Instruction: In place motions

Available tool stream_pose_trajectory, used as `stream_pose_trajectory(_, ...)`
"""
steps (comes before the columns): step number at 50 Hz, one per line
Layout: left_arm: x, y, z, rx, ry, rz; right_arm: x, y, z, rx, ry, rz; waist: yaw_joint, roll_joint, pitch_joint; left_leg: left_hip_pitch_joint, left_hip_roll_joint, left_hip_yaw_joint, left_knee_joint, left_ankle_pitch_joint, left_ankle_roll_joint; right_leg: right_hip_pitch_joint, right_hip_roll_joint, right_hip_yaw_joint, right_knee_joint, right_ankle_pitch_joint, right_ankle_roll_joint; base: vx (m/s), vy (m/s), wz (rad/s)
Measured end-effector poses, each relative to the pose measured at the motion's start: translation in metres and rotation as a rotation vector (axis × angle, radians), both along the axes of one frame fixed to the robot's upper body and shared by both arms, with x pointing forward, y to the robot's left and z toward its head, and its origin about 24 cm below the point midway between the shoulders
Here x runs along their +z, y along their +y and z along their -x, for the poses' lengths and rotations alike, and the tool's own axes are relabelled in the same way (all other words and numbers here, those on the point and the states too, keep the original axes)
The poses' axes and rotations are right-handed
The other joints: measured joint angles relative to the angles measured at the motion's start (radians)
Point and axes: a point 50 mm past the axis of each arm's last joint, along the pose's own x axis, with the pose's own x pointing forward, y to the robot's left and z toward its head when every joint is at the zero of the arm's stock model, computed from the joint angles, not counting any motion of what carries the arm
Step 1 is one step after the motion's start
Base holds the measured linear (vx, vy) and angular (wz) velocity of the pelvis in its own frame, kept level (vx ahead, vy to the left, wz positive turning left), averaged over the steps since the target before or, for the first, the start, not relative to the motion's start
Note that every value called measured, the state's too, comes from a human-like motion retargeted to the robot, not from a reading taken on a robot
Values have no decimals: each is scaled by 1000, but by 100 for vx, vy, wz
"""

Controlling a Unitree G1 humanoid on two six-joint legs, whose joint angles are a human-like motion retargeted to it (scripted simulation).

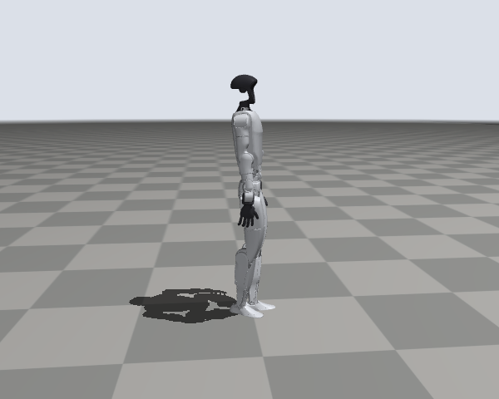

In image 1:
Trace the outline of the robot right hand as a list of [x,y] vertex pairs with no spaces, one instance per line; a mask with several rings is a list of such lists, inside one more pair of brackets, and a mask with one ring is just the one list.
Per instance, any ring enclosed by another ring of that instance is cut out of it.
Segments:
[[255,215],[256,219],[259,218],[259,216],[255,212],[255,207],[252,205],[252,204],[254,204],[254,193],[253,193],[253,201],[252,202],[245,202],[245,194],[243,193],[242,194],[242,204],[244,206],[240,211],[240,221],[239,221],[238,225],[241,225],[242,219],[244,217],[242,227],[245,226],[245,222],[247,219],[246,227],[248,228],[250,226],[250,219],[251,219],[251,226],[254,225],[254,215]]

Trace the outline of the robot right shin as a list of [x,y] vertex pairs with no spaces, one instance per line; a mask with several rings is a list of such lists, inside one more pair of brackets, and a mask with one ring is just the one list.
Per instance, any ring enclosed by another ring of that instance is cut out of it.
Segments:
[[[247,253],[238,252],[235,256],[235,285],[237,287],[237,308],[244,308],[248,298],[250,286],[254,277],[254,268],[256,258],[252,264],[249,263]],[[246,292],[247,291],[247,292]],[[244,304],[245,302],[245,304]],[[240,306],[242,304],[242,307]],[[238,307],[239,306],[239,307]]]

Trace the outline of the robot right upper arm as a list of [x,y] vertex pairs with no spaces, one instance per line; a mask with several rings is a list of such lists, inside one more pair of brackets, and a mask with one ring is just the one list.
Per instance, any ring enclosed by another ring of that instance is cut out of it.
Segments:
[[[247,152],[247,148],[250,143],[249,139],[249,129],[250,129],[250,118],[247,114],[239,114],[234,117],[233,125],[235,129],[235,137],[236,137],[236,148],[237,148],[237,157],[240,162],[240,157],[243,154],[249,154]],[[254,163],[254,157],[252,157],[252,164]]]

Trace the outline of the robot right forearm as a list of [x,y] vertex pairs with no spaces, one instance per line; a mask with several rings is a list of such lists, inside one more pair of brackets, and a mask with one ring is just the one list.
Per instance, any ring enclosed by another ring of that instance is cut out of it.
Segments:
[[245,202],[253,201],[254,184],[253,169],[251,169],[252,157],[249,154],[243,154],[240,157],[240,175],[243,182],[242,189],[245,194]]

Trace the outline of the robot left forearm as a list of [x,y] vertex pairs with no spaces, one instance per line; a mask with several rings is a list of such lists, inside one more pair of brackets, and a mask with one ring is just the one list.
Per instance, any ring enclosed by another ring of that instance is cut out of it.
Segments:
[[260,183],[260,180],[262,178],[262,174],[260,172],[261,171],[261,166],[255,166],[255,167],[253,167],[253,170],[259,170],[259,172],[258,172],[258,181]]

